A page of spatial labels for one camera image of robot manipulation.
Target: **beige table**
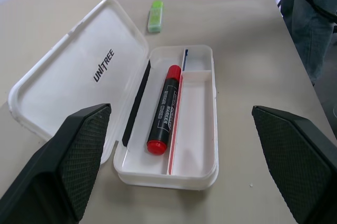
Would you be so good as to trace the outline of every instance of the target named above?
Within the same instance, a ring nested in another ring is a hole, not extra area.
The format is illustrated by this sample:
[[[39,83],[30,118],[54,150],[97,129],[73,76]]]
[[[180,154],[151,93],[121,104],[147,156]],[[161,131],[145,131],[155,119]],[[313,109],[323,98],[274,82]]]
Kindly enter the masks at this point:
[[[100,0],[13,0],[0,8],[1,101]],[[312,120],[336,142],[273,0],[163,0],[160,34],[146,32],[152,0],[118,0],[150,49],[207,44],[215,63],[220,171],[206,191],[128,186],[101,166],[81,223],[295,223],[262,153],[253,105]],[[43,142],[0,109],[0,195]]]

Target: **green eraser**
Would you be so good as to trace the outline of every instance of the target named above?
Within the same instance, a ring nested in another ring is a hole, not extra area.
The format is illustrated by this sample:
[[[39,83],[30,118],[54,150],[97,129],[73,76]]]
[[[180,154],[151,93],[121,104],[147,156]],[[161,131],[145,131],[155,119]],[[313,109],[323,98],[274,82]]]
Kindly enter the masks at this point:
[[[153,1],[147,24],[147,30],[149,32],[160,32],[162,30],[163,9],[164,3],[162,1]]]

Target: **person's leg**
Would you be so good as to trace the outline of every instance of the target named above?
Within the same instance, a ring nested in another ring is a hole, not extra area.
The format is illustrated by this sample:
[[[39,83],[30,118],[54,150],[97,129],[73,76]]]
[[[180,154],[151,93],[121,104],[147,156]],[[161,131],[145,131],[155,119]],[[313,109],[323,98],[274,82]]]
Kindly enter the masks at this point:
[[[281,14],[290,34],[292,30],[293,8],[294,0],[281,0]]]
[[[313,0],[335,14],[337,0]],[[317,13],[305,0],[294,0],[291,36],[312,83],[320,77],[333,24]]]

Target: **unitree logo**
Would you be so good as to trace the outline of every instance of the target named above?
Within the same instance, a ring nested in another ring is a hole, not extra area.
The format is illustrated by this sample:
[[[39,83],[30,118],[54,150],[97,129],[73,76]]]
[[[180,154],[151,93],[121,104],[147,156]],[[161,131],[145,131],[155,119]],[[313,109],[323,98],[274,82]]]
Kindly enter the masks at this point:
[[[107,65],[109,64],[113,55],[115,55],[115,53],[113,52],[112,49],[110,49],[109,52],[106,54],[105,58],[103,59],[102,63],[98,65],[98,70],[94,75],[94,80],[96,82],[98,82],[103,73],[107,71]]]

